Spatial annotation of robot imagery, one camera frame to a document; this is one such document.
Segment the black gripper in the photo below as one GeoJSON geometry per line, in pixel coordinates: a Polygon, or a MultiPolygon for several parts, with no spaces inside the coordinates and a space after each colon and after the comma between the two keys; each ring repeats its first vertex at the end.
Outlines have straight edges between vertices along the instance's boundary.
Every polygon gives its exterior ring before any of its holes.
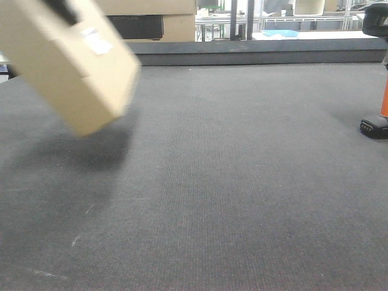
{"type": "Polygon", "coordinates": [[[365,7],[362,31],[365,35],[387,37],[387,3],[373,3],[365,7]]]}

